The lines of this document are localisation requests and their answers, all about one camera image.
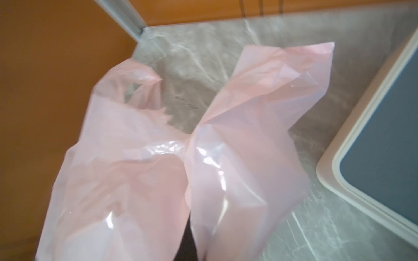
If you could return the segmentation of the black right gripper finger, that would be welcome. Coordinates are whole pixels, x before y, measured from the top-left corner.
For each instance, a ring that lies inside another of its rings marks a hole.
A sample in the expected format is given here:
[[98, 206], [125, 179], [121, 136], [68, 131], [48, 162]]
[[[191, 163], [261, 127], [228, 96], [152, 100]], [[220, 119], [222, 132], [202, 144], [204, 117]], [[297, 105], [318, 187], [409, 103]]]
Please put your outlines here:
[[174, 261], [198, 261], [196, 245], [190, 227], [190, 218], [187, 220], [181, 244]]

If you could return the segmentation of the pink plastic bag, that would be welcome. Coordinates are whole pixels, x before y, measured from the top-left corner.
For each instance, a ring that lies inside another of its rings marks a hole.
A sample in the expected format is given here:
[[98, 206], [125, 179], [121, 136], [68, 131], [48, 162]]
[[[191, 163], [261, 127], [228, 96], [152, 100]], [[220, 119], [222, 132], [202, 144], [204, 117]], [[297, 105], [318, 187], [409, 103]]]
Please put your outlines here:
[[54, 183], [38, 261], [172, 261], [190, 226], [200, 261], [253, 261], [304, 200], [288, 130], [327, 92], [335, 44], [246, 46], [186, 134], [161, 77], [128, 59], [92, 90]]

